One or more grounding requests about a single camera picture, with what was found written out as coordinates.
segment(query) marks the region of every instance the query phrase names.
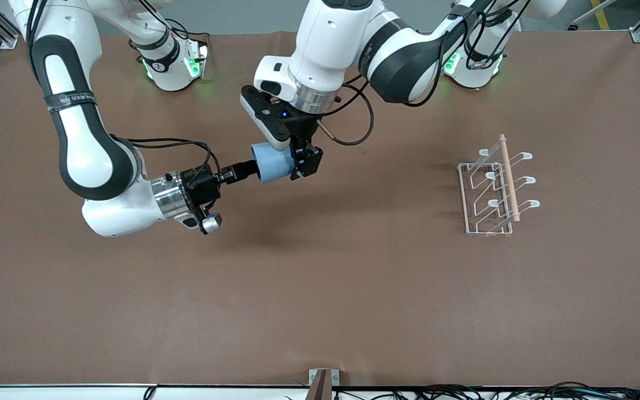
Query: light blue cylinder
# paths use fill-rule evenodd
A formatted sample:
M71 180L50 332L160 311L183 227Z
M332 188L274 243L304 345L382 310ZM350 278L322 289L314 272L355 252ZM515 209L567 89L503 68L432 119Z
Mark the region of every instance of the light blue cylinder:
M258 178L262 184L288 177L295 169L290 147L279 152L269 142L256 143L251 145L251 155L258 165Z

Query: yellow tape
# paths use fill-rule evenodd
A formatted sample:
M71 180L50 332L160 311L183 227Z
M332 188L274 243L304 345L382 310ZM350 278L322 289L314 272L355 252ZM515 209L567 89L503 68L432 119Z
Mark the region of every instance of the yellow tape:
M592 7L597 7L600 4L601 3L599 2L599 0L592 0ZM609 30L609 23L607 22L607 16L604 15L603 10L597 13L597 22L599 23L599 29L604 31Z

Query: brown table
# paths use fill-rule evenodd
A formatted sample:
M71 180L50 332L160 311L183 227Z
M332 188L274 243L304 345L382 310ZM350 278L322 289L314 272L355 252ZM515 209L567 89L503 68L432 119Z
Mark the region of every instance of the brown table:
M224 164L262 135L238 104L289 33L219 36L213 82L163 93L126 38L93 88L123 137L209 142ZM223 188L222 230L98 237L58 176L23 49L0 56L0 383L640 385L640 45L625 32L519 33L488 88L447 79L420 109L372 95L363 146L322 134L320 171ZM343 139L363 104L328 117ZM513 238L464 235L455 165L506 134L543 207ZM152 176L198 149L145 151Z

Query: wooden stick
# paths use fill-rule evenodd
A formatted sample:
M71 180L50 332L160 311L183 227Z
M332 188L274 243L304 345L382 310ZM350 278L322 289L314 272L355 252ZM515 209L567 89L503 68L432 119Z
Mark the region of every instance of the wooden stick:
M510 204L510 214L513 216L513 222L520 222L520 211L518 210L518 197L515 193L515 182L513 182L513 168L510 165L510 155L508 154L508 144L505 135L500 135L500 148L503 152L503 169L505 169L505 177L508 184L508 203Z

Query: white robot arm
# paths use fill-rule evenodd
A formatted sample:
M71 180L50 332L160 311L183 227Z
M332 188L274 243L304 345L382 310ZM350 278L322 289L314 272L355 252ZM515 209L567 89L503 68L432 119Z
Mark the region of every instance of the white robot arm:
M486 74L480 68L496 60L484 49L498 45L500 53L507 39L491 40L500 29L491 27L488 30L493 31L478 40L478 26L496 23L493 17L503 18L500 26L509 24L519 17L513 9L523 6L527 6L526 15L529 11L531 16L548 18L564 3L566 0L460 0L432 33L424 35L381 0L310 0L295 52L290 57L264 57L253 86L242 90L241 105L269 144L293 160L294 167L288 171L291 179L306 177L317 170L322 158L322 150L312 145L312 135L322 126L320 121L335 103L345 72L353 63L384 101L418 106L423 102L412 102L435 84L441 66L450 58L452 65L460 66L452 55L463 51L467 43L477 42L467 52L477 61L468 65L465 74L475 75L470 78L474 82L486 75L490 79L492 71ZM481 57L482 51L488 55ZM455 79L469 85L465 79Z
M22 32L40 19L27 38L31 62L43 89L60 142L64 183L85 198L84 219L99 235L114 237L173 218L190 229L212 233L221 217L205 204L221 196L222 183L254 173L255 162L211 172L207 163L177 174L148 179L139 150L104 128L91 91L91 69L102 55L93 15L121 28L152 68L148 73L165 91L178 91L200 75L190 66L202 61L198 43L180 38L139 2L129 0L10 0ZM152 2L160 7L164 3Z

